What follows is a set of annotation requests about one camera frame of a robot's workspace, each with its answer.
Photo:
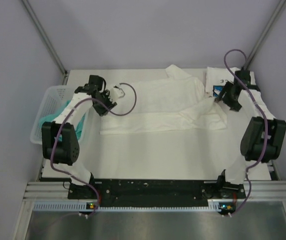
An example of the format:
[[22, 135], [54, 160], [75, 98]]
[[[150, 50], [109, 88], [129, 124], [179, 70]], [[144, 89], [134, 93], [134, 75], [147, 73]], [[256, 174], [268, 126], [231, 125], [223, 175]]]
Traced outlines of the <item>teal t-shirt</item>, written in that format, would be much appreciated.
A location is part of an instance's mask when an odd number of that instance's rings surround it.
[[[43, 117], [41, 117], [38, 121], [37, 121], [37, 127], [39, 129], [41, 129], [42, 125], [45, 122], [52, 122], [56, 117], [58, 117], [62, 111], [68, 106], [68, 104], [70, 103], [70, 101], [65, 101], [54, 113], [52, 114], [47, 114]], [[77, 139], [80, 140], [81, 136], [82, 136], [82, 129], [83, 129], [83, 124], [84, 124], [84, 120], [85, 120], [85, 115], [82, 117], [81, 121], [78, 123], [75, 132], [76, 132], [76, 136]]]

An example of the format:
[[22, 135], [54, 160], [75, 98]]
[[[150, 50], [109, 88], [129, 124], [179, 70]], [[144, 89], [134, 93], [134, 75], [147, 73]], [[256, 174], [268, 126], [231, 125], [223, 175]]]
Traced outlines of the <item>white floral print t-shirt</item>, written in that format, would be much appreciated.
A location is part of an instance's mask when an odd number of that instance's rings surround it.
[[125, 97], [113, 109], [117, 115], [101, 118], [101, 135], [223, 130], [227, 115], [217, 103], [206, 102], [204, 84], [176, 65], [165, 69], [167, 78], [123, 85]]

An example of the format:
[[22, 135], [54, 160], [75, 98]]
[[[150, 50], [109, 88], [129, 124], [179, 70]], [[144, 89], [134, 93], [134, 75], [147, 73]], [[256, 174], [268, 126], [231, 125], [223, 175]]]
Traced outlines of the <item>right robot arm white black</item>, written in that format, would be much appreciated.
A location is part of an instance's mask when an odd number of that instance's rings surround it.
[[240, 143], [240, 153], [248, 166], [243, 167], [242, 176], [247, 177], [251, 169], [259, 164], [276, 160], [281, 152], [286, 121], [277, 119], [262, 100], [256, 84], [251, 83], [250, 71], [239, 69], [232, 73], [233, 82], [226, 82], [215, 102], [222, 101], [231, 111], [244, 110], [249, 122]]

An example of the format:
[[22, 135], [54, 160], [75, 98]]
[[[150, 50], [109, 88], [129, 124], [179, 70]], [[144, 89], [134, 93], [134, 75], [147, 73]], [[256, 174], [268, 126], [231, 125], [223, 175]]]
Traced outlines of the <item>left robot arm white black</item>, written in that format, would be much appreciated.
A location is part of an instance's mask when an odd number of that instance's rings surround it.
[[46, 121], [41, 127], [42, 152], [50, 160], [52, 169], [66, 174], [80, 185], [79, 192], [85, 198], [96, 194], [95, 184], [90, 182], [91, 172], [78, 161], [80, 154], [76, 128], [84, 115], [94, 107], [99, 116], [106, 115], [117, 105], [117, 100], [125, 93], [120, 85], [106, 89], [106, 81], [98, 75], [90, 75], [88, 83], [79, 86], [69, 104], [52, 121]]

